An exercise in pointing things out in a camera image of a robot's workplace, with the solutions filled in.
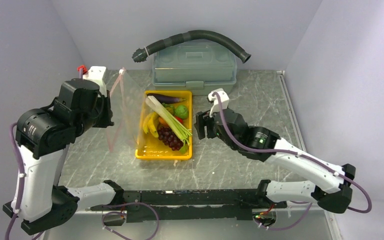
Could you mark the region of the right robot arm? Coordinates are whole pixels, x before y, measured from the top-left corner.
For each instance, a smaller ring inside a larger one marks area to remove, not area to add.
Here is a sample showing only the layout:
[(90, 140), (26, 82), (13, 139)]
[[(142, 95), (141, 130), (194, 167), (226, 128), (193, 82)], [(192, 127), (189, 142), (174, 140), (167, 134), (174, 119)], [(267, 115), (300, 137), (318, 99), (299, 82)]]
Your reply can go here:
[(234, 139), (226, 132), (220, 113), (211, 114), (207, 110), (195, 115), (194, 126), (200, 140), (219, 138), (233, 151), (248, 159), (279, 165), (305, 179), (295, 182), (261, 180), (255, 194), (256, 203), (260, 207), (267, 208), (272, 203), (291, 201), (314, 203), (336, 214), (343, 214), (349, 209), (355, 166), (320, 160), (268, 128), (248, 125), (241, 114), (229, 108), (223, 113)]

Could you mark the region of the clear zip top bag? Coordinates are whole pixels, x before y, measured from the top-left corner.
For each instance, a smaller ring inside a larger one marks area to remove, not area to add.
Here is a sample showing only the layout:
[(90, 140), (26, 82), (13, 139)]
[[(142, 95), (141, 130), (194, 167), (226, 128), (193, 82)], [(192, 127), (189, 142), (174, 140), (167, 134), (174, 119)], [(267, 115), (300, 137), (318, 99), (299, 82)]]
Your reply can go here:
[(114, 122), (113, 126), (105, 129), (109, 151), (115, 153), (124, 148), (134, 151), (142, 147), (143, 114), (149, 112), (144, 103), (145, 91), (153, 89), (151, 72), (125, 68), (113, 70), (106, 86)]

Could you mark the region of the yellow plastic tray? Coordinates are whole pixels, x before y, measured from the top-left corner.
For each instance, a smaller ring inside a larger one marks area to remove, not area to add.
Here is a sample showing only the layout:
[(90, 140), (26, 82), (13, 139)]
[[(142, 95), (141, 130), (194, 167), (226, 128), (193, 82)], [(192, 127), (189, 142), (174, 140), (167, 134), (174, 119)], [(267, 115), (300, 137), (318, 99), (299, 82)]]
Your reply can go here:
[[(181, 98), (184, 101), (174, 103), (173, 106), (184, 105), (188, 109), (188, 117), (183, 120), (182, 125), (192, 133), (192, 113), (193, 113), (193, 95), (187, 90), (146, 90), (142, 95), (145, 99), (148, 94), (160, 94), (168, 97)], [(146, 104), (142, 104), (140, 112), (139, 133), (137, 135), (137, 145), (135, 157), (141, 160), (189, 160), (193, 155), (193, 137), (188, 136), (187, 146), (183, 150), (173, 151), (168, 144), (164, 144), (162, 140), (154, 137), (150, 132), (143, 131), (143, 125), (147, 124), (147, 115), (152, 112), (152, 109)]]

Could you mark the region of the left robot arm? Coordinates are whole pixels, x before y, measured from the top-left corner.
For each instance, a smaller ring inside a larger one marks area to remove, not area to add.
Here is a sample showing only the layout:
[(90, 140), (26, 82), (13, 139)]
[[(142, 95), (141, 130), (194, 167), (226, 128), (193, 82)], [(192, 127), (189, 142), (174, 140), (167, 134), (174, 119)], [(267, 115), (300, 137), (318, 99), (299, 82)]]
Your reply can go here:
[(105, 82), (74, 78), (61, 84), (49, 105), (28, 110), (11, 125), (17, 186), (2, 209), (12, 223), (21, 219), (22, 230), (37, 239), (78, 211), (123, 205), (124, 190), (112, 180), (81, 188), (59, 185), (70, 145), (91, 128), (113, 126), (112, 116)]

